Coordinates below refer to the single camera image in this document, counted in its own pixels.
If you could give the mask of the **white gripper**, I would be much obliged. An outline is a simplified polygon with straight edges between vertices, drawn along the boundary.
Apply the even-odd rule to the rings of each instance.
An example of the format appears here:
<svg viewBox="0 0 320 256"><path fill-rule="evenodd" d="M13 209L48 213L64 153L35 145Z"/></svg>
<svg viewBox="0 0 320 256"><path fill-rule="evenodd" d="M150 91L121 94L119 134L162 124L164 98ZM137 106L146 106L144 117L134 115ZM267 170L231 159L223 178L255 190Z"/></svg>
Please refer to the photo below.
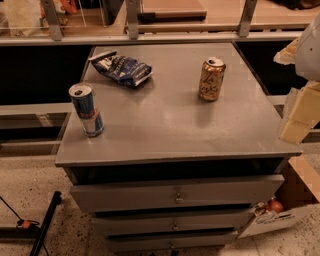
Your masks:
<svg viewBox="0 0 320 256"><path fill-rule="evenodd" d="M292 88L285 101L279 139L299 144L320 122L320 14L299 39L277 52L273 61L282 65L295 63L299 76L315 80L301 89Z"/></svg>

